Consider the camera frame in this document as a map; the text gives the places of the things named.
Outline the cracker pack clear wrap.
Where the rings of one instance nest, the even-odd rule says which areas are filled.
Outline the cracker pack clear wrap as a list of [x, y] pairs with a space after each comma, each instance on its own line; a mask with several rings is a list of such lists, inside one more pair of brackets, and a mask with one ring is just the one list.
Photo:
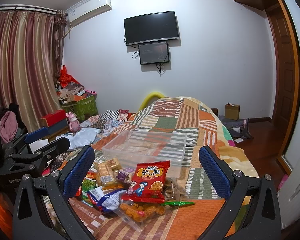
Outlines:
[[101, 186], [103, 190], [112, 190], [122, 187], [114, 173], [122, 168], [117, 158], [95, 164], [95, 168], [97, 170], [96, 179], [98, 185]]

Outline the blue white snack bag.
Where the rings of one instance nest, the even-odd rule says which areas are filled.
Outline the blue white snack bag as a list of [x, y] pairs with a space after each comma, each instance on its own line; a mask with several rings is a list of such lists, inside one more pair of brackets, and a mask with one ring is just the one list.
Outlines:
[[120, 196], [127, 191], [125, 189], [115, 189], [111, 192], [104, 193], [101, 187], [89, 190], [87, 196], [93, 207], [102, 213], [111, 213], [119, 208]]

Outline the clear plastic storage bin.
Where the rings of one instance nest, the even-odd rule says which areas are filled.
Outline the clear plastic storage bin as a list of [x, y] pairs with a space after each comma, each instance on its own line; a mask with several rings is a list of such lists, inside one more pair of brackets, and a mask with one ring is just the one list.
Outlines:
[[185, 160], [187, 135], [150, 131], [123, 131], [102, 147], [106, 160], [117, 158], [122, 167], [136, 169], [138, 163], [169, 160], [167, 175], [179, 178]]

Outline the brown snacks green-sealed bag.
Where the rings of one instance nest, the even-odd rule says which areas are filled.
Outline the brown snacks green-sealed bag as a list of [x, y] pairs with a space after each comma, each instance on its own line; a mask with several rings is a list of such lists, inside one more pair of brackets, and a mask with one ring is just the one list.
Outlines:
[[194, 202], [190, 201], [186, 190], [178, 184], [175, 178], [168, 177], [165, 180], [163, 195], [165, 202], [162, 206], [179, 208], [194, 205]]

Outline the red cartoon snack bag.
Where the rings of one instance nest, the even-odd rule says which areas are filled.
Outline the red cartoon snack bag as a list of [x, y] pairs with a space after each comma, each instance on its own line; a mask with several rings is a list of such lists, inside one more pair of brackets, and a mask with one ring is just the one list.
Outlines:
[[121, 199], [142, 203], [164, 203], [163, 188], [169, 168], [169, 160], [137, 164], [129, 189]]

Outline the orange fried snacks clear bag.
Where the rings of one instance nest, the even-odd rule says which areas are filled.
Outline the orange fried snacks clear bag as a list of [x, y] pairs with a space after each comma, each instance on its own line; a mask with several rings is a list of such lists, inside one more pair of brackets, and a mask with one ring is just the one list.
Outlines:
[[114, 212], [133, 229], [141, 231], [159, 218], [171, 215], [173, 209], [157, 203], [121, 202]]

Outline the purple coconut roll pack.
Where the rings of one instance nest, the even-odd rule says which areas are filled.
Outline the purple coconut roll pack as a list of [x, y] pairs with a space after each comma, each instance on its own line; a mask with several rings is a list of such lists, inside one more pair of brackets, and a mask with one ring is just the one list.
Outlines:
[[135, 170], [130, 167], [125, 167], [119, 170], [114, 171], [114, 176], [117, 181], [125, 184], [132, 182], [132, 176], [134, 175]]

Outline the pink garment on chair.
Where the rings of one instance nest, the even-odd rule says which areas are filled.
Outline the pink garment on chair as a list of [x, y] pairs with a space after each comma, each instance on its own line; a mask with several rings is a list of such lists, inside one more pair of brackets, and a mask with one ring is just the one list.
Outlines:
[[16, 115], [12, 111], [7, 111], [0, 120], [0, 137], [4, 144], [14, 139], [19, 126]]

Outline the white pillow cloth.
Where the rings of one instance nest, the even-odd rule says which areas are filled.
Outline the white pillow cloth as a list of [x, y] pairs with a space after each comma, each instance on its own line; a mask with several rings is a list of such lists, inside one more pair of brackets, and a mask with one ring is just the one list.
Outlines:
[[82, 148], [85, 145], [91, 145], [99, 133], [101, 133], [100, 129], [87, 127], [81, 128], [81, 130], [76, 133], [59, 135], [56, 139], [61, 137], [67, 138], [70, 142], [69, 151], [71, 151], [77, 148]]

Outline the green snack packet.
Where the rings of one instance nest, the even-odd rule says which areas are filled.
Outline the green snack packet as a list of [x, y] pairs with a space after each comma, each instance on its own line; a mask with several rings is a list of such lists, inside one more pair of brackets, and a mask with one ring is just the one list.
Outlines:
[[93, 190], [94, 188], [96, 188], [96, 186], [97, 186], [97, 182], [96, 182], [96, 180], [94, 180], [92, 178], [85, 177], [84, 180], [82, 181], [82, 185], [81, 185], [82, 201], [85, 204], [89, 205], [90, 207], [92, 207], [93, 204], [88, 197], [88, 192], [90, 190]]

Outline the checkered patterned sheet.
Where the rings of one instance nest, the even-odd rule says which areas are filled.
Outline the checkered patterned sheet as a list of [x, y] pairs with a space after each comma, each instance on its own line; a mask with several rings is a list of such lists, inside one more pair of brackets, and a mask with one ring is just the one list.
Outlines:
[[108, 136], [115, 128], [126, 122], [129, 117], [129, 110], [118, 109], [115, 111], [107, 110], [100, 115], [89, 117], [80, 124], [81, 128], [96, 128], [103, 137]]

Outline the striped pink curtain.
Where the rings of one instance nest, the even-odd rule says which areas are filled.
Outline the striped pink curtain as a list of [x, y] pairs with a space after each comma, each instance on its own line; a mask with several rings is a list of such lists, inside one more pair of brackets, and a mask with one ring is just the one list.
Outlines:
[[60, 68], [57, 28], [53, 15], [30, 11], [0, 11], [0, 102], [19, 105], [29, 131], [41, 117], [60, 109], [55, 90]]

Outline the yellow pool noodle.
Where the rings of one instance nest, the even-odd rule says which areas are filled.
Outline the yellow pool noodle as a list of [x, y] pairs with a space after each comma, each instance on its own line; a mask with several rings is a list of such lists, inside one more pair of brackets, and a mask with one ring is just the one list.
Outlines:
[[149, 93], [145, 97], [145, 99], [143, 100], [143, 102], [141, 103], [141, 105], [139, 107], [139, 111], [141, 111], [144, 108], [146, 108], [153, 99], [162, 99], [164, 97], [165, 96], [162, 93], [160, 93], [160, 92], [151, 92], [151, 93]]

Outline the wooden door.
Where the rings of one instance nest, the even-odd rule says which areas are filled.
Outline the wooden door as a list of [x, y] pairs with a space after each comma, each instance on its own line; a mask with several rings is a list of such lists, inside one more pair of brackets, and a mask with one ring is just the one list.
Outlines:
[[290, 16], [277, 3], [266, 10], [276, 57], [276, 94], [273, 123], [285, 136], [278, 156], [285, 154], [293, 131], [298, 104], [299, 63], [295, 32]]

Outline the large wall television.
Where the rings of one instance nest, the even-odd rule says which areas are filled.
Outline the large wall television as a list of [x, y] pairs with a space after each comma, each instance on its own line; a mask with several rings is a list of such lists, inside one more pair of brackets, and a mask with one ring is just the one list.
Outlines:
[[177, 40], [180, 37], [174, 11], [144, 14], [123, 21], [127, 45]]

